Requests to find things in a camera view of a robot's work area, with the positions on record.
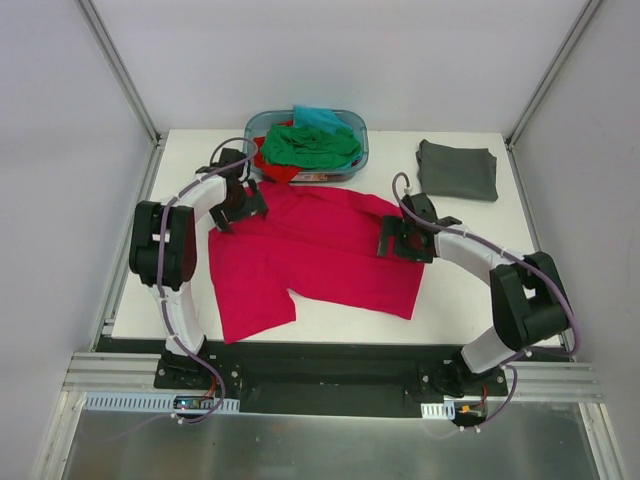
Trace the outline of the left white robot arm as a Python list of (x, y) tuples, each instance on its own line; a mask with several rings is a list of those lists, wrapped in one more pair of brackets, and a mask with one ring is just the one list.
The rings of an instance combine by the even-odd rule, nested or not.
[(221, 233), (234, 224), (268, 213), (257, 183), (250, 177), (252, 151), (219, 146), (193, 179), (163, 202), (144, 200), (134, 211), (129, 268), (151, 292), (166, 332), (161, 355), (167, 372), (188, 388), (210, 380), (206, 337), (197, 319), (191, 281), (198, 263), (196, 226), (207, 217)]

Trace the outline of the magenta pink t shirt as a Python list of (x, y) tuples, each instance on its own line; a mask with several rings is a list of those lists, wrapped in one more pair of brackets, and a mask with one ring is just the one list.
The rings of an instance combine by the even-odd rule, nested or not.
[(398, 206), (373, 194), (262, 182), (266, 215), (208, 234), (223, 338), (232, 344), (292, 323), (291, 296), (411, 319), (424, 266), (378, 254)]

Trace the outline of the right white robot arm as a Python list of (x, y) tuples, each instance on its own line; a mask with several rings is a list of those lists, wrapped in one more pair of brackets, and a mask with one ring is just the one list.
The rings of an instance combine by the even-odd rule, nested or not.
[(480, 237), (460, 220), (439, 218), (426, 194), (406, 195), (399, 216), (382, 220), (378, 254), (430, 264), (453, 263), (488, 285), (492, 326), (430, 375), (438, 393), (473, 394), (497, 368), (571, 327), (572, 314), (552, 257), (516, 254)]

